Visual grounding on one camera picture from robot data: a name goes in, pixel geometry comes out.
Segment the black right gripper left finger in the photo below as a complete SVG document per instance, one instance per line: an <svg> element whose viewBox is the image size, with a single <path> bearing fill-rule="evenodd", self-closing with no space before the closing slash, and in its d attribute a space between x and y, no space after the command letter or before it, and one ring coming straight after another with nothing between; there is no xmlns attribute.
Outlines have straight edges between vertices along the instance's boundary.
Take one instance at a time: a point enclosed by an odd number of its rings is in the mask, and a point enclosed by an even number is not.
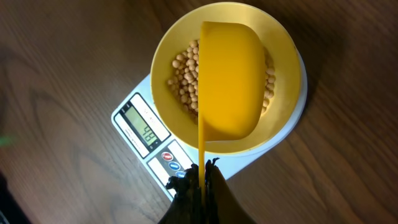
<svg viewBox="0 0 398 224"><path fill-rule="evenodd" d="M198 166L192 164L184 177L171 176L167 190L175 190L169 209L158 224L200 224L205 222L198 183Z"/></svg>

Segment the white digital kitchen scale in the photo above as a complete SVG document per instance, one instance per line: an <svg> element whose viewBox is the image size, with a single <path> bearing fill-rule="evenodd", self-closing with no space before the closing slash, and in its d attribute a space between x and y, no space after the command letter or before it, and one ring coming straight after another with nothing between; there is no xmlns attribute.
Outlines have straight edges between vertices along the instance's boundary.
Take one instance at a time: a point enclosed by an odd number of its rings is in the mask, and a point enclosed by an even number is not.
<svg viewBox="0 0 398 224"><path fill-rule="evenodd" d="M216 165L225 179L232 177L280 143L298 123L308 90L307 73L302 60L300 66L302 79L298 102L287 124L276 136L249 152L225 156L205 154L207 159L218 158ZM185 170L198 161L198 155L197 150L175 137L159 118L150 93L150 75L113 111L111 122L161 190L173 200L175 191L165 188L169 177L184 177Z"/></svg>

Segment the pale yellow bowl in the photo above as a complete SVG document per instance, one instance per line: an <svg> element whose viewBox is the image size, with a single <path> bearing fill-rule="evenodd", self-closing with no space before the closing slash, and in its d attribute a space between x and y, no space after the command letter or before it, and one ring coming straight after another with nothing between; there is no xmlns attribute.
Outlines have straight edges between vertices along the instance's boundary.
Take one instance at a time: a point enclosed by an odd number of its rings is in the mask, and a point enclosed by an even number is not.
<svg viewBox="0 0 398 224"><path fill-rule="evenodd" d="M185 50L188 41L198 39L204 21L233 22L250 27L268 50L275 68L274 96L255 130L237 141L209 142L212 154L237 154L269 143L290 119L299 100L302 66L295 44L283 27L266 12L238 2L218 2L199 7L181 17L160 41L150 69L150 85L156 110L163 123L179 140L198 147L198 127L169 89L167 80L174 75L172 60Z"/></svg>

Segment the soybeans in bowl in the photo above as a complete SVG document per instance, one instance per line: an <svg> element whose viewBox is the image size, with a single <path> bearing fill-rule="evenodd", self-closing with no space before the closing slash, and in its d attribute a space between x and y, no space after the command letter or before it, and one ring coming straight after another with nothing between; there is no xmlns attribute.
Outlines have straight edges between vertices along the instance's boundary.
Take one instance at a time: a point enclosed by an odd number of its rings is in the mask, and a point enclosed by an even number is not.
<svg viewBox="0 0 398 224"><path fill-rule="evenodd" d="M239 40L238 45L235 47L220 41L192 41L190 46L176 55L172 61L175 75L167 80L167 84L178 98L183 110L189 114L195 123L198 122L199 112L199 63L204 63L206 66L209 65L209 63L200 58L201 56L220 60L234 57L234 61L239 65L257 65L258 61L250 60L249 56L258 56L264 60L265 67L268 67L268 60L270 59L267 49L258 40Z"/></svg>

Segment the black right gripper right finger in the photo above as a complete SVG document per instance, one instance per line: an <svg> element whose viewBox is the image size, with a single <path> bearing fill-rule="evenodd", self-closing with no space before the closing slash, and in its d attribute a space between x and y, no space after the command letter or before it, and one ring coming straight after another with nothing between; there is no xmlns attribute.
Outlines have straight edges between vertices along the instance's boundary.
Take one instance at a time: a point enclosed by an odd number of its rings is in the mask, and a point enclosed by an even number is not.
<svg viewBox="0 0 398 224"><path fill-rule="evenodd" d="M216 165L216 157L205 164L206 222L217 224L255 224L228 187Z"/></svg>

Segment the yellow plastic measuring scoop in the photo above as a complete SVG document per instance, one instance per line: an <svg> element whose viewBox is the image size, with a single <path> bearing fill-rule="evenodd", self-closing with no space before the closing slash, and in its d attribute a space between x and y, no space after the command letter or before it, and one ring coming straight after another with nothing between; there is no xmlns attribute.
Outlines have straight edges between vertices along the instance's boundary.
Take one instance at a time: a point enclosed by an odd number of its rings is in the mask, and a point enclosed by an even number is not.
<svg viewBox="0 0 398 224"><path fill-rule="evenodd" d="M239 140L253 132L266 66L258 35L243 24L203 22L199 49L198 181L204 194L206 143Z"/></svg>

